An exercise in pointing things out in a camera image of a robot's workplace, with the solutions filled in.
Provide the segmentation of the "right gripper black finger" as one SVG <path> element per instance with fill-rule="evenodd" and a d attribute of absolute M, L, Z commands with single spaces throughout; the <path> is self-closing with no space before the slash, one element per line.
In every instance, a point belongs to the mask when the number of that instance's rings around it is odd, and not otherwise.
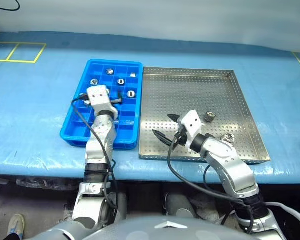
<path fill-rule="evenodd" d="M 170 113 L 170 114 L 167 114 L 167 117 L 169 119 L 171 119 L 173 122 L 177 123 L 178 125 L 181 124 L 182 117 L 180 115 Z"/>
<path fill-rule="evenodd" d="M 163 134 L 162 132 L 155 129 L 153 129 L 152 132 L 158 138 L 158 140 L 163 144 L 165 144 L 166 146 L 170 146 L 172 144 L 172 140 L 167 138 L 166 135 Z"/>

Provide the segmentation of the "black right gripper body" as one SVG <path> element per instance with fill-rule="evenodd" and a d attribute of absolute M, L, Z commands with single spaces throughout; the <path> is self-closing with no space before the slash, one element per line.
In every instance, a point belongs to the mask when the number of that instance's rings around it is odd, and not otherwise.
<path fill-rule="evenodd" d="M 174 143 L 174 147 L 177 147 L 178 145 L 185 146 L 188 140 L 187 136 L 187 130 L 184 126 L 180 126 L 175 133 L 174 137 L 176 138 L 176 141 Z"/>

